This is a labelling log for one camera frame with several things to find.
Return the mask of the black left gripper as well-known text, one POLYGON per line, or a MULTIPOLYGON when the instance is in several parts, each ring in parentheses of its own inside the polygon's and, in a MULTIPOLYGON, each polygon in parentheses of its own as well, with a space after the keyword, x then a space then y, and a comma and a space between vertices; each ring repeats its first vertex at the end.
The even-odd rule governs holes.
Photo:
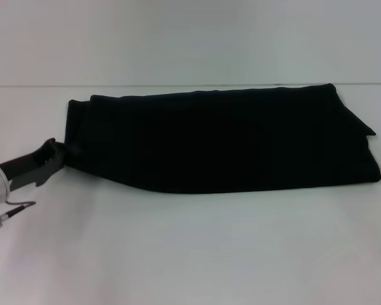
POLYGON ((10 191, 29 184, 39 187, 64 167, 65 153, 65 145, 52 138, 30 154, 1 163, 0 169, 10 182, 10 191))

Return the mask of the black shirt with FREE print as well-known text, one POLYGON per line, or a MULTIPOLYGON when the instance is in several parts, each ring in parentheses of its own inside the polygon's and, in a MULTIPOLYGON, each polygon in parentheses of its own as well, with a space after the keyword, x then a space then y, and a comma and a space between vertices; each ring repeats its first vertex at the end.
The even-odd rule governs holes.
POLYGON ((343 186, 381 179, 372 135, 331 84, 94 95, 68 104, 65 163, 161 193, 343 186))

